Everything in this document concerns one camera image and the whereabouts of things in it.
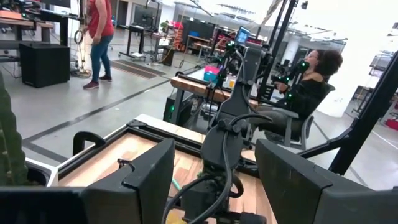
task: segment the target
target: sneaker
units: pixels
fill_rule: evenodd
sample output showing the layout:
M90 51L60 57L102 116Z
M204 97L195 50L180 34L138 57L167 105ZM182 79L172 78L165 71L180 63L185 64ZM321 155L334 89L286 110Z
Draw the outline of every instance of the sneaker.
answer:
M112 77L104 75L104 76L100 77L99 80L111 82Z
M100 85L98 83L91 81L91 82L89 82L89 84L84 85L83 89L92 90L92 89L99 88L99 87L100 87Z

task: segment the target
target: concrete floor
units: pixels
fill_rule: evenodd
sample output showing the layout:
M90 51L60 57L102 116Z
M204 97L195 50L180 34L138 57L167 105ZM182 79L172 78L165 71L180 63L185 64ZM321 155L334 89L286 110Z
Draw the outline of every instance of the concrete floor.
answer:
M37 33L35 37L27 35L24 39L39 39L40 32ZM113 50L109 50L111 60L118 58L119 51L126 51L127 35L127 32L120 30L115 34L111 43ZM0 35L0 39L11 38L12 34ZM132 51L137 46L138 39L133 37ZM85 47L89 52L90 44ZM146 49L150 49L148 40ZM86 66L90 68L88 54L86 58ZM142 113L162 119L166 97L172 92L169 78L175 72L197 64L196 56L187 55L184 66L179 69L177 66L181 59L183 54L175 54L173 66L152 67L167 74L150 80L113 69L114 81L102 83L99 90L91 91L82 89L89 80L75 77L71 77L68 83L35 89L8 74L7 70L11 73L14 71L13 63L2 64L1 70L11 95L12 109L17 116L18 131L24 138L27 157L56 166L72 156L72 139L78 131L91 131L105 136ZM307 140L308 147L338 136L353 120L347 114L337 119L316 111L314 116L315 124ZM396 136L396 131L377 125L345 177L376 190L398 185ZM311 161L327 168L336 151L311 158Z

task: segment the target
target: red shirt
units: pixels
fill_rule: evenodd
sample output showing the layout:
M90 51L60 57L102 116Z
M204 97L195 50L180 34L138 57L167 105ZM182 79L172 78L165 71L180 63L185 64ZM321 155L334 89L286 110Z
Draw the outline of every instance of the red shirt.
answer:
M101 36L112 35L114 32L114 27L112 23L112 7L110 0L105 0L106 4L106 23L104 31L102 31ZM93 38L97 32L98 22L100 21L100 14L97 7L95 6L95 0L90 0L88 3L88 33L91 38Z

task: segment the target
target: screen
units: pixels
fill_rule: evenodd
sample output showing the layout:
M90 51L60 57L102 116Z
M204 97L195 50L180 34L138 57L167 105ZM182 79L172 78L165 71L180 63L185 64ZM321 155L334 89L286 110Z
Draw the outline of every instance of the screen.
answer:
M248 40L249 35L250 30L241 26L238 30L238 34L236 34L235 42L237 42L238 44L245 44Z
M41 3L70 8L70 0L40 0Z

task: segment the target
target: black speaker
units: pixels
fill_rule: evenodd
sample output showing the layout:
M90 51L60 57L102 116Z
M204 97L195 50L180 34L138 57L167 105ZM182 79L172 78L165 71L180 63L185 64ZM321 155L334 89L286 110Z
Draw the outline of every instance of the black speaker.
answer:
M20 44L22 82L36 88L69 81L70 49L59 44Z
M164 47L163 48L163 64L167 66L172 66L174 57L174 49L173 47Z

